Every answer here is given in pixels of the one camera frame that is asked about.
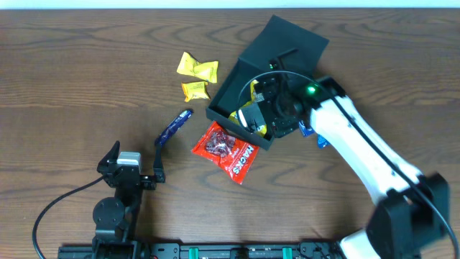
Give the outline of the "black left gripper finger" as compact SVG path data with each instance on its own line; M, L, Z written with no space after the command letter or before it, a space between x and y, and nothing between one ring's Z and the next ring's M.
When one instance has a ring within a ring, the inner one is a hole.
M120 142L117 140L110 151L99 161L96 170L99 173L109 173L111 167L116 165L119 156Z
M165 182L165 172L162 163L162 156L161 156L162 146L160 143L155 145L155 161L153 163L152 169L155 175L155 181L157 183L164 183Z

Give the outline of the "blue wafer bar packet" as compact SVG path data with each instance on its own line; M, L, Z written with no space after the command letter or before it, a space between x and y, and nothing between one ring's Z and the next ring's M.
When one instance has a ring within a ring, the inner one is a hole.
M317 135L317 146L322 149L330 145L329 141L322 135Z

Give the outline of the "yellow seed snack bag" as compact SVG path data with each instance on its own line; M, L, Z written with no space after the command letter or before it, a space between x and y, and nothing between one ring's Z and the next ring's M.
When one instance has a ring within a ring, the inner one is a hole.
M244 105L244 106L249 106L251 104L253 104L255 102L255 99L256 99L256 94L254 92L254 86L258 84L258 81L257 80L253 80L251 83L250 83L250 97L251 99ZM234 124L239 124L239 121L237 119L237 115L236 115L236 111L233 111L228 119L230 121L232 121ZM266 124L263 124L261 126L258 126L255 130L255 133L257 135L259 135L260 137L264 137L265 134L267 133L267 125Z

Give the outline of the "red Hacks candy bag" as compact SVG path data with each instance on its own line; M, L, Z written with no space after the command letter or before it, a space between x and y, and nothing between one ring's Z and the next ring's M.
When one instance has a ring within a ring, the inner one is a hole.
M212 122L191 152L221 168L233 182L242 184L253 164L259 147L230 135L217 122Z

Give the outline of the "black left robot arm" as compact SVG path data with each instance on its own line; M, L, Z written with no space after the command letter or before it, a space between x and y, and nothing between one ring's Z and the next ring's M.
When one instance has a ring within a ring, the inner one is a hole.
M100 160L97 171L111 188L112 197L100 200L93 209L96 224L92 241L91 258L150 258L150 246L136 241L137 218L144 191L154 191L156 185L165 182L161 157L162 146L155 145L155 161L152 175L142 175L141 155L120 151L116 141Z

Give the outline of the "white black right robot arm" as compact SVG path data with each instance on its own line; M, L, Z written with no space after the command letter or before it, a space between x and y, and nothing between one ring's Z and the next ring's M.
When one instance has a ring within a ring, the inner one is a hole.
M344 258L416 258L443 237L459 242L449 224L449 185L425 176L400 157L362 118L345 90L330 77L289 71L282 58L249 79L254 102L238 101L236 117L248 132L260 125L275 135L307 127L334 147L367 189L375 210L367 226L339 242Z

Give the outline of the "blue Eclipse gum pack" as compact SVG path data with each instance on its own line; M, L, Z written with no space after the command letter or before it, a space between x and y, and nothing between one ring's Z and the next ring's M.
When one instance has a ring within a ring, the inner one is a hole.
M303 137L308 137L315 133L315 131L311 127L308 127L304 121L298 122L298 128Z

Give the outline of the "dark blue snack bar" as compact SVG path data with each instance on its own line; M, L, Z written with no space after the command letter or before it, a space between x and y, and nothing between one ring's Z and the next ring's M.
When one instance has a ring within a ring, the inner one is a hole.
M155 146L163 147L165 143L187 122L193 115L192 109L182 111L171 123L159 134L155 140Z

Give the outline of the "large yellow candy wrapper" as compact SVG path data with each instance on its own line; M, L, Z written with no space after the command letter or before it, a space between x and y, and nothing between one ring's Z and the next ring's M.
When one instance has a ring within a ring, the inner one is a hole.
M177 68L177 73L192 76L209 83L218 83L218 61L198 62L190 53L184 52Z

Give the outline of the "small yellow candy wrapper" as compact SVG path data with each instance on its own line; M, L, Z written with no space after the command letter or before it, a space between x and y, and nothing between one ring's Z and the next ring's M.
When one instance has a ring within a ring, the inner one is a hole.
M193 99L210 99L206 90L207 85L208 83L205 81L181 83L185 95L185 102L189 102Z

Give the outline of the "black aluminium mounting rail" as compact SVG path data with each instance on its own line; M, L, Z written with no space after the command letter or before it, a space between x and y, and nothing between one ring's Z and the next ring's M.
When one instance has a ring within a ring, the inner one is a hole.
M58 249L59 259L340 259L344 255L335 242L298 244L180 245L65 245Z

